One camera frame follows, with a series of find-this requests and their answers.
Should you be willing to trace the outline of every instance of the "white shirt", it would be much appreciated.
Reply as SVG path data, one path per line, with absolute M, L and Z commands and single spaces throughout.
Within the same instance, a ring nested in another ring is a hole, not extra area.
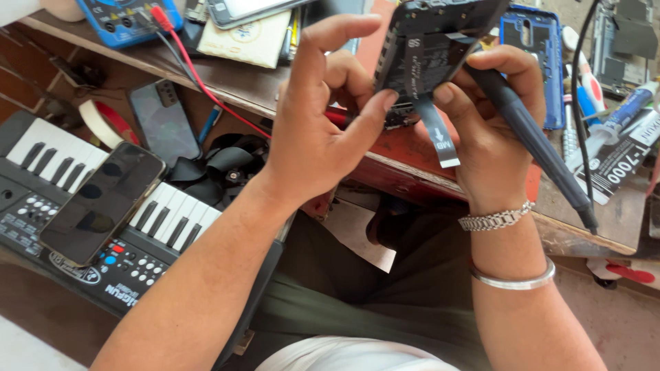
M 459 371 L 409 345 L 341 336 L 317 336 L 270 356 L 256 371 Z

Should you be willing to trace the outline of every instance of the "forearm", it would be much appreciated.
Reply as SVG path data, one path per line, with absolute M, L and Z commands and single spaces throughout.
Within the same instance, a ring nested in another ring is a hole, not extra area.
M 92 370 L 209 370 L 279 228 L 295 211 L 259 176 L 119 323 Z
M 547 268 L 531 214 L 513 226 L 472 232 L 472 252 L 478 270 L 501 279 L 530 279 Z M 606 370 L 554 283 L 516 291 L 473 279 L 473 297 L 479 333 L 495 370 Z

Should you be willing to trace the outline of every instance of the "printed arrow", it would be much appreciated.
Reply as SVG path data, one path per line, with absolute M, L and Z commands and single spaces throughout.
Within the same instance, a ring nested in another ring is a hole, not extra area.
M 438 138 L 439 141 L 442 141 L 442 139 L 445 138 L 445 136 L 442 135 L 442 133 L 440 133 L 440 130 L 438 128 L 436 128 L 436 138 Z

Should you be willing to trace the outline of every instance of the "digital multimeter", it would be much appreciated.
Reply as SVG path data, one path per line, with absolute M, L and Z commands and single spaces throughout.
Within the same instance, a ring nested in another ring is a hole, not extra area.
M 156 38 L 147 27 L 138 23 L 135 14 L 159 6 L 167 14 L 174 30 L 183 26 L 183 19 L 173 0 L 76 0 L 101 40 L 113 49 L 123 48 Z

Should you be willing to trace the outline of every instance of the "person's lap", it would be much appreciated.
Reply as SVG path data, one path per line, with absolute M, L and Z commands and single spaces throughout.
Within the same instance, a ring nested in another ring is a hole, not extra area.
M 228 369 L 254 370 L 315 335 L 412 345 L 462 371 L 488 370 L 472 311 L 470 239 L 462 203 L 387 217 L 378 239 L 397 250 L 389 274 L 298 212 L 277 272 L 250 325 L 255 337 Z

